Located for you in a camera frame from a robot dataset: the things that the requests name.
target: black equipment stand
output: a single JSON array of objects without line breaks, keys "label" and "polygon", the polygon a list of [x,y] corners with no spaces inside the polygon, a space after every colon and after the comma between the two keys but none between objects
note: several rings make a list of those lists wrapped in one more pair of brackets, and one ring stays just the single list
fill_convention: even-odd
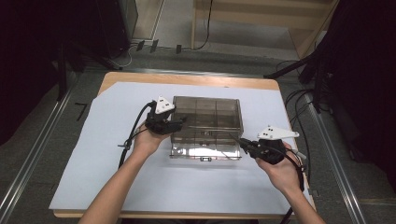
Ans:
[{"label": "black equipment stand", "polygon": [[310,55],[306,56],[305,58],[301,59],[300,61],[293,63],[279,71],[276,71],[271,75],[264,75],[263,77],[276,79],[305,65],[303,72],[299,76],[299,81],[303,84],[306,84],[314,77],[314,75],[316,75],[312,104],[314,108],[317,110],[317,113],[320,113],[319,103],[320,103],[321,82],[322,79],[324,78],[324,74],[326,71],[325,69],[326,62],[325,60],[323,60],[323,57],[321,55],[322,52],[316,49],[314,52],[312,52]]},{"label": "black equipment stand", "polygon": [[319,102],[322,81],[325,77],[325,74],[329,72],[328,64],[331,63],[331,60],[334,57],[336,57],[336,53],[333,49],[337,49],[336,44],[337,42],[340,42],[337,40],[340,39],[340,34],[343,33],[343,29],[347,29],[344,24],[345,21],[348,20],[348,12],[351,8],[353,8],[353,6],[354,4],[352,4],[351,1],[341,0],[333,13],[332,21],[327,34],[323,37],[322,41],[318,44],[318,47],[310,55],[296,63],[276,71],[271,75],[264,75],[263,77],[276,79],[286,75],[288,72],[294,69],[305,65],[303,72],[299,76],[299,81],[303,84],[306,84],[311,81],[314,76],[316,76],[312,104],[317,112],[320,113]]}]

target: wrist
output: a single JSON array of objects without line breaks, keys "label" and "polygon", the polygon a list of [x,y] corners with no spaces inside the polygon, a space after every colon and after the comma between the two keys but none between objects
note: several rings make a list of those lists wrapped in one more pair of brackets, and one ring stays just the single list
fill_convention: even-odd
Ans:
[{"label": "wrist", "polygon": [[288,199],[288,201],[304,197],[303,192],[299,188],[283,189],[280,192],[282,192],[282,194],[285,196],[286,199]]},{"label": "wrist", "polygon": [[134,147],[128,159],[133,159],[136,161],[145,161],[150,155],[151,154],[149,153],[149,150],[147,150],[147,148]]}]

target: white paper sheet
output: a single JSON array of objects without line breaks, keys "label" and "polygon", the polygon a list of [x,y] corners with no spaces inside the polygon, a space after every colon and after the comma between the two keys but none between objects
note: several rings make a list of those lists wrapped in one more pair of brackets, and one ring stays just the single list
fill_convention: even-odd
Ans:
[{"label": "white paper sheet", "polygon": [[[116,83],[92,102],[50,209],[88,208],[117,171],[122,152],[117,145],[128,138],[141,108],[159,95],[168,100],[175,95],[239,99],[243,137],[251,140],[267,125],[290,127],[279,91]],[[295,148],[292,139],[286,142]],[[208,162],[170,159],[170,150],[168,138],[141,169],[123,211],[285,214],[290,207],[266,173],[243,151],[240,161]]]}]

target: forearm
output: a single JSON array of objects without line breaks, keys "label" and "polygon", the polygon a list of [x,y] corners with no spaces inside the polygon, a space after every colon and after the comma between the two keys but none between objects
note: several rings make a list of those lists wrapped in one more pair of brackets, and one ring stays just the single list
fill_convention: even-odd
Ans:
[{"label": "forearm", "polygon": [[305,198],[302,192],[296,190],[292,192],[285,192],[284,195],[300,223],[325,223],[324,220],[320,217],[320,215],[318,215],[315,209]]},{"label": "forearm", "polygon": [[79,223],[116,223],[126,195],[148,156],[133,153],[103,186]]}]

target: person's right hand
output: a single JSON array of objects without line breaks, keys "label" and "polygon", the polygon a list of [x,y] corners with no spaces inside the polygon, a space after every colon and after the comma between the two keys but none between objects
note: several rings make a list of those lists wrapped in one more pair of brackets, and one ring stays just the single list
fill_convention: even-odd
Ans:
[{"label": "person's right hand", "polygon": [[170,136],[170,134],[160,135],[152,133],[150,130],[147,130],[147,127],[144,123],[139,126],[137,131],[143,132],[139,133],[134,139],[133,153],[144,152],[144,154],[147,154],[147,156],[153,154],[157,150],[161,141]]},{"label": "person's right hand", "polygon": [[[291,148],[289,144],[285,142],[283,144],[286,148]],[[287,155],[297,162],[297,159],[291,152],[287,152]],[[257,158],[256,162],[265,171],[265,173],[268,174],[274,187],[279,189],[282,193],[285,194],[288,191],[295,190],[300,191],[300,182],[297,176],[296,168],[286,158],[275,165],[263,161],[260,158]]]}]

